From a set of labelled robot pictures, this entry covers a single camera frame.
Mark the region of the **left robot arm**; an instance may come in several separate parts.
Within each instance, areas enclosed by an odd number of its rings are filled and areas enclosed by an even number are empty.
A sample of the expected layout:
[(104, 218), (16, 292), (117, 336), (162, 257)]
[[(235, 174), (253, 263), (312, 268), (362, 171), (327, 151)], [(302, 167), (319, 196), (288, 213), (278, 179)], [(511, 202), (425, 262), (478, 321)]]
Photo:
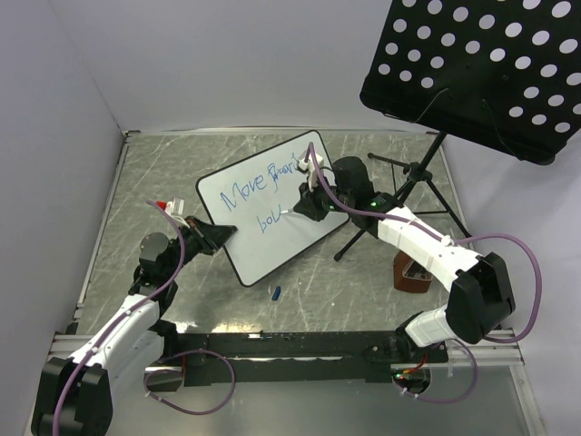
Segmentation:
[(41, 373), (31, 421), (34, 435), (104, 435), (114, 399), (152, 362), (167, 365), (180, 351), (176, 327), (163, 319), (183, 266), (214, 255), (236, 233), (234, 225), (170, 217), (171, 239), (151, 233), (140, 243), (139, 264), (121, 307), (85, 345), (51, 358)]

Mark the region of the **blue marker cap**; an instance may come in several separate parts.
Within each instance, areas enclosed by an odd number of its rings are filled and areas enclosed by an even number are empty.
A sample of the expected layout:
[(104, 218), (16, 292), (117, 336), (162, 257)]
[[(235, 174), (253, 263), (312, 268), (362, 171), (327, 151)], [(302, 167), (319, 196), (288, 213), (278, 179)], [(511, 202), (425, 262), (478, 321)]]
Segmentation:
[(277, 286), (277, 287), (275, 288), (274, 292), (272, 293), (271, 299), (272, 299), (274, 302), (276, 302), (276, 301), (278, 301), (278, 300), (279, 300), (279, 298), (280, 298), (280, 295), (281, 295), (281, 287), (280, 287), (280, 286)]

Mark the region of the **white whiteboard black frame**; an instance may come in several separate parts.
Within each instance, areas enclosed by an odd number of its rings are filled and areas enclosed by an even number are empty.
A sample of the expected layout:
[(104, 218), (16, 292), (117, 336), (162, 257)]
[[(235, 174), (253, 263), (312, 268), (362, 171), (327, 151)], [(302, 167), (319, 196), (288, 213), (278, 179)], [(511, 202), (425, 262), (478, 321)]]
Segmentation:
[(253, 286), (348, 221), (344, 213), (330, 213), (318, 223), (297, 213), (281, 214), (300, 199), (299, 186), (306, 176), (296, 167), (309, 144), (324, 164), (330, 162), (320, 133), (311, 130), (196, 182), (211, 222), (238, 228), (225, 251), (244, 287)]

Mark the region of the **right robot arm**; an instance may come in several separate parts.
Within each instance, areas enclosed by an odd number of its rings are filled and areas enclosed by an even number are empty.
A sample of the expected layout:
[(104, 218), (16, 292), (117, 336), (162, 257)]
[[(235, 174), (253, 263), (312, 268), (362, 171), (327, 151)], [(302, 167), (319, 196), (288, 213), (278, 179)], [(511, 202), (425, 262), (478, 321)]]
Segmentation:
[(396, 349), (403, 360), (415, 362), (429, 345), (446, 340), (476, 344), (515, 310), (507, 266), (500, 256), (458, 245), (392, 195), (375, 191), (359, 158), (337, 161), (334, 184), (323, 175), (322, 164), (316, 153), (300, 156), (297, 169), (307, 179), (292, 211), (315, 222), (331, 213), (345, 213), (364, 233), (409, 256), (449, 293), (442, 307), (420, 312), (402, 325)]

